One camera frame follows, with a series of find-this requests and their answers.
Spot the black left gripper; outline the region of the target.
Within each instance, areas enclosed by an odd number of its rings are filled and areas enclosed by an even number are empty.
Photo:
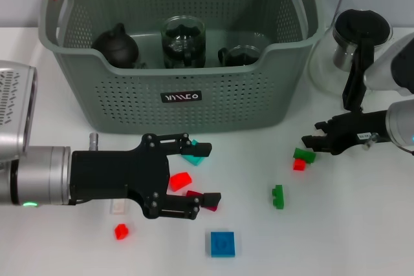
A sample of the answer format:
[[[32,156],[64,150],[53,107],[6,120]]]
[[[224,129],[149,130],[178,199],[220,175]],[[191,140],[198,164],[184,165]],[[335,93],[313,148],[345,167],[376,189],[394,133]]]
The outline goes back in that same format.
[[[77,200],[127,198],[135,201],[148,219],[159,217],[195,220],[202,208],[215,209],[220,193],[189,191],[166,194],[169,155],[209,157],[210,143],[193,144],[188,133],[145,134],[130,151],[75,151],[71,159],[70,194]]]

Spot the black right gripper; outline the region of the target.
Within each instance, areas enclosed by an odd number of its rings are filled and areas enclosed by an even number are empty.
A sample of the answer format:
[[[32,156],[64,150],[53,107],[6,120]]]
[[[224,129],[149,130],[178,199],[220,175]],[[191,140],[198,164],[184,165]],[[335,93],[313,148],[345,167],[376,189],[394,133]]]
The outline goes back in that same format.
[[[301,141],[315,153],[339,155],[352,146],[364,144],[368,138],[358,136],[364,133],[377,134],[379,143],[391,141],[386,129],[386,111],[349,112],[315,123],[314,127],[326,135],[307,135]]]

